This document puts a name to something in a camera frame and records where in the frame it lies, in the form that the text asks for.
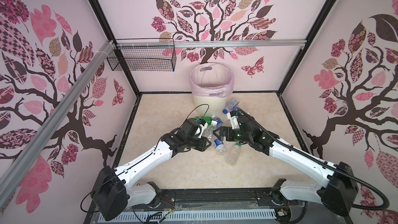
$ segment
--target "pink wall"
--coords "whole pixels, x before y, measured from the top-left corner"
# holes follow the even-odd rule
[[[388,211],[351,209],[354,223],[398,220],[397,16],[398,0],[339,0],[283,95],[314,155],[388,196]],[[355,203],[373,196],[363,187]]]
[[[231,40],[238,35],[239,40],[245,40],[251,34],[264,31],[268,32],[262,36],[272,39],[304,39],[325,2],[259,0],[258,8],[252,13],[251,7],[257,0],[221,0],[220,7],[205,6],[206,0],[99,1],[116,38],[162,36],[175,40],[180,38],[180,41],[218,40],[219,31],[219,40]],[[133,71],[132,74],[141,91],[191,91],[188,75],[192,68],[200,62],[220,62],[234,72],[234,90],[277,90],[297,50],[296,46],[257,47],[251,50],[206,48],[203,56],[201,48],[177,50],[175,72]]]
[[[87,0],[0,0],[0,7],[3,175],[106,38]],[[2,209],[0,222],[82,223],[79,203],[99,170],[112,163],[134,101],[124,74],[105,61]]]

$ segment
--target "trash bag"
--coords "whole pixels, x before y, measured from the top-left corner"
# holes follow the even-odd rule
[[[189,83],[196,96],[224,98],[234,90],[234,73],[222,64],[200,64],[189,74]]]

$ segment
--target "bottle label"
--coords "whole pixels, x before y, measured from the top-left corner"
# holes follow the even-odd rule
[[[220,144],[222,144],[222,141],[220,141],[219,139],[214,140],[214,147],[217,147]]]

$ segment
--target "wallpaper tree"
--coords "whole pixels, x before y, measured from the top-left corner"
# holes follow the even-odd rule
[[[89,42],[88,46],[83,47],[78,32],[72,35],[72,28],[68,22],[55,12],[57,21],[53,20],[51,9],[47,5],[42,5],[41,11],[34,9],[33,12],[24,14],[27,21],[30,16],[33,32],[37,36],[38,42],[33,46],[13,25],[16,22],[14,16],[19,17],[16,6],[24,3],[17,0],[17,4],[13,5],[13,2],[15,0],[0,0],[0,4],[8,9],[5,13],[3,8],[0,8],[0,13],[5,17],[0,16],[1,60],[8,72],[0,74],[0,105],[2,105],[0,131],[5,127],[15,128],[0,132],[2,149],[0,159],[15,159],[20,155],[21,151],[12,150],[23,147],[31,141],[36,134],[36,130],[31,126],[43,125],[62,97],[76,82],[78,73],[84,71],[82,65],[89,63],[94,55],[92,43]],[[51,38],[48,47],[43,46],[46,38]],[[20,183],[19,186],[22,188],[16,197],[16,203],[27,201],[28,212],[38,207],[40,203],[38,194],[48,189],[47,183],[52,178],[51,171],[64,177],[64,167],[76,161],[79,150],[100,150],[104,166],[107,157],[114,155],[116,149],[112,151],[111,147],[116,135],[112,140],[105,142],[86,134],[86,128],[91,126],[90,119],[96,117],[91,109],[101,107],[104,103],[100,99],[105,92],[107,81],[107,77],[101,77],[104,65],[102,63],[82,95],[67,113],[68,122],[53,134],[44,148],[51,150],[49,157],[39,156],[35,166]],[[116,96],[112,105],[121,104],[124,89],[116,80],[113,82]]]
[[[376,164],[383,176],[398,187],[398,158],[387,153],[391,150],[398,152],[398,130],[383,125],[398,124],[398,51],[377,46],[378,38],[391,44],[398,43],[398,19],[387,14],[370,18],[376,21],[377,35],[367,32],[361,21],[348,39],[348,50],[344,39],[332,45],[333,58],[327,59],[323,63],[326,70],[322,69],[314,77],[319,87],[325,89],[320,96],[325,100],[324,109],[329,114],[325,129],[320,136],[303,131],[313,142],[311,152],[316,149],[322,158],[323,145],[329,141],[336,126],[349,125],[345,135],[352,134],[353,145],[362,140],[366,142],[364,161],[369,168],[373,166],[376,152],[369,142],[369,135],[375,135],[379,148]],[[371,69],[364,72],[363,68],[369,65]]]
[[[164,42],[168,42],[168,38],[176,41],[268,40],[276,33],[265,30],[276,21],[275,18],[265,18],[272,8],[272,5],[266,5],[269,1],[156,0],[161,17],[153,18],[152,27],[162,32],[160,38],[164,38],[161,39]],[[256,47],[236,47],[234,50],[204,47],[176,49],[176,54],[181,53],[182,60],[206,63],[212,57],[224,59],[226,53],[232,59],[238,59],[238,55],[245,56],[257,50]],[[262,63],[263,59],[259,59],[255,66],[242,69],[253,75],[262,71]]]

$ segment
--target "aluminum rail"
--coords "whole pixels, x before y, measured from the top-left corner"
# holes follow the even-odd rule
[[[172,42],[132,42],[125,39],[125,43],[117,44],[118,47],[142,46],[167,46]],[[280,39],[280,40],[241,40],[241,41],[201,41],[201,42],[174,42],[175,48],[196,47],[261,47],[261,46],[304,46],[305,39]]]
[[[43,151],[60,123],[65,119],[74,102],[81,95],[84,88],[90,82],[105,58],[113,50],[113,41],[107,41],[88,64],[84,72],[77,79],[69,92],[62,98],[52,114],[39,128],[33,139],[24,147],[21,154],[8,168],[0,180],[0,208],[2,208],[11,197],[26,173],[36,162],[37,157]]]

